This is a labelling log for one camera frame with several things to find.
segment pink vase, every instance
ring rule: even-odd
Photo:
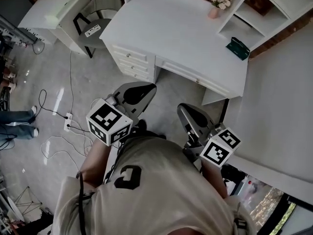
[[[220,11],[220,9],[218,7],[212,7],[212,9],[207,14],[207,16],[209,18],[212,18],[212,19],[217,18],[217,17],[219,17],[219,11]]]

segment electrical cable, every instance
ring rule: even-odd
[[[74,103],[74,93],[73,93],[73,88],[72,88],[72,76],[71,76],[71,70],[72,70],[72,63],[70,61],[70,57],[72,55],[72,51],[69,53],[69,84],[70,84],[70,91],[72,92],[72,106],[70,107],[70,112],[72,114],[72,109],[73,109],[73,103]]]
[[[91,110],[91,108],[92,108],[92,104],[96,101],[96,100],[100,100],[100,99],[102,99],[102,98],[96,98],[96,99],[94,99],[92,102],[91,102],[91,104],[90,104],[90,110]]]
[[[75,162],[75,160],[71,157],[71,155],[70,155],[67,151],[57,151],[57,152],[55,152],[51,157],[48,157],[49,154],[46,155],[46,154],[43,152],[43,149],[42,149],[43,144],[47,143],[51,138],[61,138],[61,139],[63,139],[65,142],[67,142],[69,145],[71,145],[71,146],[73,147],[73,149],[74,149],[79,155],[85,157],[85,155],[83,155],[83,154],[81,154],[80,152],[78,152],[78,151],[76,150],[76,148],[74,147],[74,145],[72,145],[70,142],[68,142],[65,138],[63,138],[63,137],[58,137],[58,136],[51,136],[51,137],[48,138],[44,143],[42,143],[41,146],[40,146],[40,151],[41,151],[41,153],[43,154],[43,156],[47,159],[47,161],[48,161],[49,159],[53,158],[53,157],[54,157],[55,155],[57,155],[58,153],[65,152],[65,153],[69,156],[69,158],[73,161],[73,163],[75,164],[75,166],[76,166],[76,168],[77,168],[77,171],[79,171],[77,163]]]
[[[40,51],[39,53],[36,53],[35,50],[34,50],[34,44],[32,44],[32,46],[33,46],[33,52],[34,52],[36,55],[39,55],[39,54],[41,54],[41,53],[43,52],[43,50],[42,50],[42,51]]]
[[[80,131],[84,131],[84,130],[79,129],[79,128],[76,128],[76,127],[74,127],[74,126],[68,126],[68,127],[70,127],[70,128],[74,128],[74,129],[77,129],[77,130],[80,130]]]
[[[47,233],[47,235],[50,235],[50,234],[51,234],[52,227],[53,227],[53,225],[51,225],[51,229],[50,229],[50,231]]]
[[[78,122],[76,122],[76,121],[74,121],[74,120],[71,120],[71,123],[72,123],[72,122],[76,123],[76,124],[79,126],[80,130],[83,132],[83,135],[84,135],[84,145],[83,145],[83,147],[84,147],[84,154],[86,155],[86,149],[87,149],[88,147],[91,147],[91,146],[87,146],[87,147],[85,148],[86,138],[88,138],[88,137],[85,135],[84,130],[82,129],[82,127],[80,126],[80,124],[79,124]]]
[[[2,151],[2,150],[4,150],[6,147],[8,147],[9,146],[9,144],[10,144],[10,141],[11,140],[13,140],[13,139],[15,139],[16,137],[17,137],[17,135],[15,135],[15,134],[13,134],[13,133],[10,133],[10,134],[8,134],[8,132],[7,132],[7,130],[6,130],[6,128],[3,126],[3,125],[0,125],[4,130],[5,130],[5,133],[0,133],[1,135],[6,135],[7,136],[7,139],[6,139],[6,141],[0,146],[0,148],[2,147],[2,146],[4,146],[6,143],[8,143],[4,148],[2,148],[2,149],[0,149],[0,151]]]
[[[40,96],[41,96],[41,93],[42,93],[42,92],[45,92],[45,99],[44,99],[44,103],[41,105],[41,103],[40,103]],[[63,115],[61,115],[61,114],[58,113],[58,112],[55,112],[55,111],[53,111],[53,110],[46,109],[46,108],[44,107],[46,98],[47,98],[47,91],[46,91],[45,89],[42,89],[42,90],[40,91],[39,97],[38,97],[38,102],[39,102],[39,105],[40,105],[40,109],[39,109],[38,113],[34,116],[35,118],[39,115],[41,109],[44,109],[44,110],[46,110],[46,111],[56,113],[56,114],[58,114],[59,116],[65,118],[65,119],[68,119],[68,117],[63,116]]]
[[[76,133],[76,132],[73,132],[72,130],[69,130],[70,132],[72,132],[72,133],[74,133],[74,134],[76,134],[76,135],[79,135],[79,136],[83,136],[83,137],[85,137],[85,138],[88,138],[87,136],[85,136],[84,134],[79,134],[79,133]]]

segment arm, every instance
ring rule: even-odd
[[[214,187],[222,198],[228,197],[221,171],[210,162],[201,159],[202,175]]]
[[[111,147],[106,146],[99,139],[94,141],[89,154],[80,168],[84,182],[95,188],[103,183],[110,150]]]

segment metal stand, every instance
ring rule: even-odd
[[[28,202],[28,203],[19,203],[19,201],[21,200],[21,198],[23,197],[24,193],[27,191],[28,189],[28,194],[29,194],[29,197],[31,199],[31,195],[33,195],[37,200],[38,198],[35,196],[35,194],[33,194],[33,192],[30,190],[29,186],[27,186],[25,188],[25,190],[23,190],[23,192],[18,196],[18,198],[14,201],[14,204],[19,207],[19,206],[27,206],[27,208],[22,212],[22,215],[25,215],[33,210],[35,210],[36,208],[40,207],[42,205],[42,202],[40,202],[38,200],[39,203],[36,203],[34,201],[31,201],[31,202]]]

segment gray chair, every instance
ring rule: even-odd
[[[106,48],[102,40],[99,39],[101,33],[111,21],[111,18],[122,7],[121,0],[91,0],[90,3],[74,18],[73,22],[79,34],[78,42],[82,43],[90,58],[92,58],[91,48]],[[87,17],[96,13],[99,19],[90,21]],[[81,30],[77,20],[82,19],[88,25]],[[85,32],[96,25],[100,25],[101,29],[91,36],[86,37]]]

